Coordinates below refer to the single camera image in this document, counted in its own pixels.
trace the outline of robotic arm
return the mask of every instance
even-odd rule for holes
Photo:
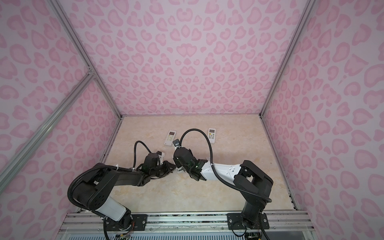
[[[199,131],[205,136],[210,149],[210,162],[196,159],[190,149],[182,147],[182,140],[190,131]],[[137,169],[98,163],[80,174],[71,183],[68,188],[68,199],[74,205],[90,210],[104,220],[108,219],[108,222],[121,231],[132,230],[131,211],[109,196],[113,187],[117,185],[144,186],[151,179],[165,177],[177,168],[187,172],[196,181],[219,180],[240,191],[246,200],[241,215],[242,225],[250,229],[258,228],[258,218],[266,204],[271,202],[269,195],[273,180],[268,175],[250,161],[237,165],[214,164],[208,137],[199,129],[188,130],[180,141],[176,139],[173,144],[175,146],[173,157],[175,164],[168,161],[161,164],[161,152],[149,153],[144,163]]]

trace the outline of black cable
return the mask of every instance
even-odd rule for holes
[[[235,235],[236,237],[242,237],[242,236],[244,236],[244,235],[247,233],[247,227],[245,227],[245,231],[243,232],[242,235],[237,235],[237,234],[235,234],[235,232],[233,231],[233,227],[234,227],[234,225],[237,224],[237,223],[241,223],[241,222],[236,222],[236,223],[234,223],[234,224],[232,225],[232,232],[234,233],[234,235]]]
[[[93,167],[91,169],[88,169],[87,171],[81,173],[79,176],[77,176],[72,182],[71,184],[69,185],[68,187],[68,191],[67,191],[67,197],[68,197],[68,200],[73,204],[75,205],[76,207],[80,207],[82,209],[85,209],[85,210],[89,210],[89,208],[87,208],[86,206],[84,206],[83,204],[79,203],[78,201],[76,201],[72,194],[73,194],[73,187],[76,185],[76,183],[82,178],[84,177],[87,173],[89,172],[92,172],[92,171],[95,171],[95,170],[100,170],[100,169],[112,169],[112,170],[117,170],[117,167],[116,166],[110,166],[110,165],[100,165],[100,166],[97,166],[97,167]],[[130,168],[123,168],[123,167],[119,167],[119,170],[122,170],[122,171],[126,171],[126,172],[132,172],[132,169]]]
[[[266,234],[264,228],[263,228],[263,225],[262,225],[262,214],[259,212],[259,224],[260,224],[260,228],[262,230],[262,233],[264,234],[266,240],[270,240],[268,235]]]
[[[142,141],[137,141],[137,142],[135,143],[135,146],[133,147],[133,167],[136,166],[136,146],[137,146],[138,143],[141,143],[141,144],[148,150],[149,153],[152,153],[152,152],[149,150],[149,148],[147,147],[147,145],[145,145],[145,143],[143,143]]]
[[[103,230],[104,230],[104,237],[105,237],[105,239],[106,240],[110,240],[109,236],[107,234],[107,220],[106,220],[106,218],[104,218],[104,220],[103,220]]]
[[[249,194],[249,195],[253,195],[253,196],[259,197],[259,198],[263,199],[263,200],[266,201],[266,202],[272,202],[272,200],[271,200],[269,197],[265,197],[265,196],[262,196],[262,195],[260,195],[260,194],[258,194],[258,193],[251,192],[251,191],[245,190],[245,189],[243,189],[243,188],[237,187],[237,186],[235,186],[235,185],[233,185],[233,184],[230,184],[229,182],[225,181],[224,179],[222,179],[222,178],[220,177],[220,175],[217,173],[217,171],[216,171],[216,169],[215,169],[215,166],[214,166],[213,153],[212,153],[212,146],[211,146],[211,143],[209,142],[209,139],[208,139],[207,135],[206,135],[203,131],[201,131],[200,129],[192,128],[192,129],[187,130],[187,131],[183,134],[183,136],[181,136],[181,138],[180,138],[180,146],[182,146],[181,143],[182,143],[182,141],[183,141],[184,136],[185,136],[187,133],[191,132],[191,131],[197,131],[197,132],[200,132],[201,134],[204,135],[205,139],[207,140],[207,143],[208,143],[208,146],[209,146],[209,154],[210,154],[210,163],[211,163],[211,167],[212,167],[212,170],[213,170],[215,176],[217,177],[217,179],[218,179],[220,182],[224,183],[225,185],[227,185],[228,187],[230,187],[230,188],[232,188],[232,189],[238,190],[238,191],[240,191],[240,192],[247,193],[247,194]]]

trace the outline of white remote control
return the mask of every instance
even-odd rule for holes
[[[176,131],[175,130],[169,130],[166,140],[164,141],[164,144],[167,146],[172,146],[173,139],[175,139]]]
[[[208,128],[208,139],[209,141],[214,144],[216,138],[216,128]]]

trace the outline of remote control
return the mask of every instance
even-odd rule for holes
[[[208,139],[211,142],[211,144],[215,143],[216,138],[216,128],[208,128]]]
[[[164,141],[164,144],[167,146],[172,146],[172,141],[175,139],[176,131],[175,130],[169,130],[166,140]]]

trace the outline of diagonal metal beam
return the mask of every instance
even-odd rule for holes
[[[60,122],[68,109],[76,101],[76,99],[82,94],[88,84],[95,79],[93,73],[88,73],[80,83],[68,94],[68,96],[61,102],[61,104],[53,111],[53,113],[42,123],[42,125],[36,130],[32,138],[27,144],[12,158],[5,167],[5,170],[0,174],[0,194],[5,190],[8,184],[24,167],[32,154],[43,143],[49,133]]]
[[[96,67],[94,66],[91,58],[89,57],[87,51],[85,50],[85,47],[81,43],[81,40],[77,33],[75,32],[67,14],[65,13],[63,6],[60,4],[58,0],[46,0],[48,4],[51,6],[53,12],[55,13],[57,19],[63,26],[65,32],[67,33],[68,37],[71,39],[74,47],[76,48],[77,52],[79,53],[81,59],[85,63],[86,66],[88,66],[88,69],[90,71],[93,71],[96,75],[96,83],[99,86],[102,94],[104,95],[105,99],[107,100],[108,104],[113,109],[114,113],[118,116],[118,118],[121,118],[120,110],[118,109],[115,101],[113,100],[112,96],[108,92],[107,88],[105,87],[105,84],[101,80],[101,77],[99,73],[97,72]]]
[[[299,23],[297,24],[296,29],[293,32],[291,42],[288,45],[287,51],[285,52],[283,60],[279,66],[276,77],[273,80],[272,87],[269,89],[265,103],[264,103],[262,110],[260,112],[260,116],[263,116],[265,114],[265,111],[267,110],[267,107],[271,102],[272,96],[276,91],[276,86],[280,82],[281,78],[284,76],[284,72],[285,72],[286,67],[288,66],[289,60],[291,59],[291,57],[295,51],[295,48],[296,48],[297,44],[299,43],[300,38],[305,31],[305,28],[306,28],[306,26],[307,26],[307,24],[311,18],[311,15],[315,10],[315,6],[316,6],[317,2],[318,2],[318,0],[308,0],[308,2],[306,3],[306,5],[304,7],[303,14],[301,15]]]

